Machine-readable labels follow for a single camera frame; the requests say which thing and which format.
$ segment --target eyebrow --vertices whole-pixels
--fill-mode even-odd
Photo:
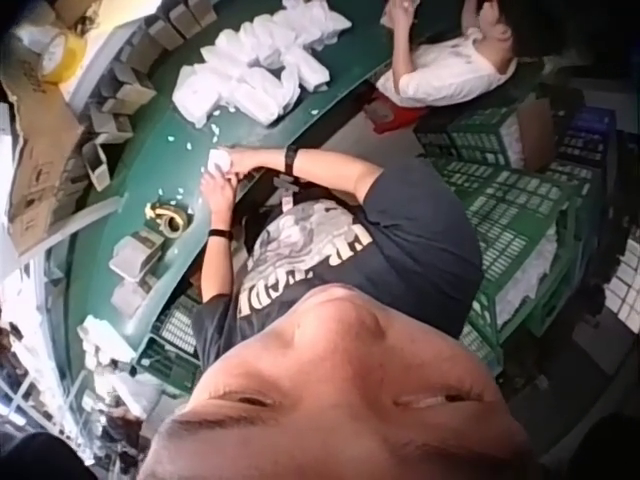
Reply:
[[[217,418],[174,418],[169,420],[162,432],[168,437],[178,437],[193,433],[216,430],[234,430],[240,428],[272,425],[273,420],[257,415],[226,415]]]

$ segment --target printed graphic on shirt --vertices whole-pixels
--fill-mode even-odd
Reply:
[[[284,289],[360,252],[373,239],[354,217],[331,200],[293,207],[262,232],[249,259],[238,297],[238,317],[261,310]]]

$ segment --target white t-shirt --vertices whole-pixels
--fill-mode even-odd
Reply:
[[[392,70],[376,86],[401,107],[441,107],[476,98],[507,81],[517,63],[514,59],[506,74],[498,73],[475,49],[474,43],[481,38],[474,27],[463,37],[419,47],[413,53],[416,70],[400,79],[400,95],[393,86]]]

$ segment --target dark gray t-shirt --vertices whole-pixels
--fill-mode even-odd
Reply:
[[[464,208],[418,159],[386,169],[362,207],[296,205],[260,235],[236,295],[217,295],[193,320],[206,368],[264,330],[309,290],[351,285],[457,338],[482,281]]]

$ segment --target black wristband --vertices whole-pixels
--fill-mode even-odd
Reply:
[[[229,230],[218,230],[217,228],[213,228],[209,230],[209,238],[211,237],[220,237],[226,238],[227,240],[233,240],[233,233]]]
[[[295,177],[293,174],[293,162],[295,162],[297,156],[298,147],[289,145],[284,152],[284,173],[290,177]]]

